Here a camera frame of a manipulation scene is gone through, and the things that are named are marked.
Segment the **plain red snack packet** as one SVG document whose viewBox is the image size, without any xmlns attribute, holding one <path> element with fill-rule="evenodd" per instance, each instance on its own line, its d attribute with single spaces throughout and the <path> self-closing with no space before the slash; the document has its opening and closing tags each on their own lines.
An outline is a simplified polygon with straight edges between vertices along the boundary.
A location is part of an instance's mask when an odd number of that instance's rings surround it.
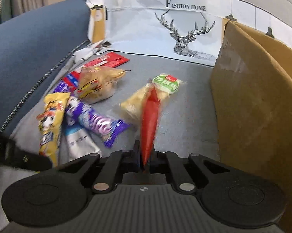
<svg viewBox="0 0 292 233">
<path fill-rule="evenodd" d="M 141 118 L 140 136 L 143 173 L 149 171 L 148 161 L 154 148 L 153 143 L 158 125 L 160 105 L 156 88 L 151 85 L 147 91 Z"/>
</svg>

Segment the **yellow cartoon bread packet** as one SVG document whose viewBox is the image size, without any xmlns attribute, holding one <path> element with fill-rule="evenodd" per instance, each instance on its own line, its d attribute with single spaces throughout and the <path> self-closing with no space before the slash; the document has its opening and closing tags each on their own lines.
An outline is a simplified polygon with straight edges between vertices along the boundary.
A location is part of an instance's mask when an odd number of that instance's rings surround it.
<svg viewBox="0 0 292 233">
<path fill-rule="evenodd" d="M 62 122 L 70 93 L 52 93 L 44 98 L 44 112 L 37 116 L 41 141 L 39 154 L 49 158 L 53 167 L 58 166 Z"/>
</svg>

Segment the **purple and white flat packet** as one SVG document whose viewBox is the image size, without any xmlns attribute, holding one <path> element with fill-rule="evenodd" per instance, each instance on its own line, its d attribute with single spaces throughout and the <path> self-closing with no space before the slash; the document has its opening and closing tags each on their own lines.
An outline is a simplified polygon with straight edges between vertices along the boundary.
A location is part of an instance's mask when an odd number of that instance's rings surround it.
<svg viewBox="0 0 292 233">
<path fill-rule="evenodd" d="M 60 82 L 54 89 L 54 93 L 70 93 L 66 103 L 64 116 L 64 138 L 68 148 L 69 161 L 83 157 L 85 155 L 96 153 L 102 155 L 101 149 L 95 144 L 90 132 L 82 127 L 77 120 L 71 117 L 76 110 L 78 99 L 70 92 L 64 82 Z"/>
</svg>

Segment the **purple cartoon snack bar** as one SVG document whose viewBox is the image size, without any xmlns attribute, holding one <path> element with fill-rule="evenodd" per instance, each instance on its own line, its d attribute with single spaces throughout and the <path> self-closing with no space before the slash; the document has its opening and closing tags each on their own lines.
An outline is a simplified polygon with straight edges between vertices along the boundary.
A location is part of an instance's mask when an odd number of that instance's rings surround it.
<svg viewBox="0 0 292 233">
<path fill-rule="evenodd" d="M 100 136 L 107 148 L 111 148 L 117 136 L 129 128 L 125 121 L 104 116 L 75 96 L 69 97 L 65 113 L 71 120 Z"/>
</svg>

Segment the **red and blue snack packet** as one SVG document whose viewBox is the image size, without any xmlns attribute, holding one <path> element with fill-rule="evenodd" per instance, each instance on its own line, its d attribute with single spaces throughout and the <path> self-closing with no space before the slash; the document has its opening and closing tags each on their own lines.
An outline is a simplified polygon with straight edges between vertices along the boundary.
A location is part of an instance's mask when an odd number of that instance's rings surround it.
<svg viewBox="0 0 292 233">
<path fill-rule="evenodd" d="M 84 67 L 106 66 L 106 67 L 116 68 L 122 64 L 125 64 L 128 61 L 129 61 L 128 58 L 126 58 L 118 53 L 109 52 L 107 54 L 99 56 L 98 58 L 96 58 L 90 62 L 86 62 L 84 65 L 80 65 L 79 67 L 74 69 L 72 72 L 68 73 L 61 80 L 60 85 L 63 85 L 64 88 L 67 88 L 69 91 L 74 91 L 77 89 L 79 75 Z"/>
</svg>

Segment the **blue sofa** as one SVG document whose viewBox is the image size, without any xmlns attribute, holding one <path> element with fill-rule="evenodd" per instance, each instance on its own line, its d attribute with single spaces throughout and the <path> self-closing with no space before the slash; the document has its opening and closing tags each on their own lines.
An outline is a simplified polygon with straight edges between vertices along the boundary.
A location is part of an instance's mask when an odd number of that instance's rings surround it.
<svg viewBox="0 0 292 233">
<path fill-rule="evenodd" d="M 0 25 L 0 132 L 9 136 L 73 53 L 88 44 L 85 0 L 41 7 Z"/>
</svg>

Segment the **clear bag of biscuits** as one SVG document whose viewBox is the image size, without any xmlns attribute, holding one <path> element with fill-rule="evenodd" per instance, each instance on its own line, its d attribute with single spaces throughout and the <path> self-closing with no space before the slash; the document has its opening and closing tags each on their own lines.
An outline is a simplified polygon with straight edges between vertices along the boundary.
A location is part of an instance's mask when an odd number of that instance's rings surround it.
<svg viewBox="0 0 292 233">
<path fill-rule="evenodd" d="M 77 98 L 88 104 L 94 104 L 113 96 L 118 81 L 128 70 L 107 66 L 83 67 L 79 74 Z"/>
</svg>

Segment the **open cardboard box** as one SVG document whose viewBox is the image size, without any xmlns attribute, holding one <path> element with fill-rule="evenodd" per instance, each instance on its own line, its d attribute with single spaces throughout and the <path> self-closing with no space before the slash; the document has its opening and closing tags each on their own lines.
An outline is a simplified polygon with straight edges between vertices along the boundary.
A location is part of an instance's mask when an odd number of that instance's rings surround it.
<svg viewBox="0 0 292 233">
<path fill-rule="evenodd" d="M 292 232 L 292 49 L 229 21 L 210 83 L 221 161 L 277 183 Z"/>
</svg>

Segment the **green label nougat packet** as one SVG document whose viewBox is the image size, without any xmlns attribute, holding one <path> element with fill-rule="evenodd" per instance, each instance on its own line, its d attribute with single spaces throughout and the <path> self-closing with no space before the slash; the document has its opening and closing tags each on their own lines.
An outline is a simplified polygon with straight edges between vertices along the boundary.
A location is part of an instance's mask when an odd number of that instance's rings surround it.
<svg viewBox="0 0 292 233">
<path fill-rule="evenodd" d="M 150 97 L 151 90 L 156 91 L 159 100 L 160 110 L 168 103 L 172 95 L 179 91 L 179 88 L 186 82 L 172 76 L 171 74 L 161 73 L 149 80 L 149 82 L 135 91 L 129 98 L 114 107 L 114 113 L 119 118 L 131 124 L 138 124 L 142 119 L 143 109 L 146 100 Z"/>
</svg>

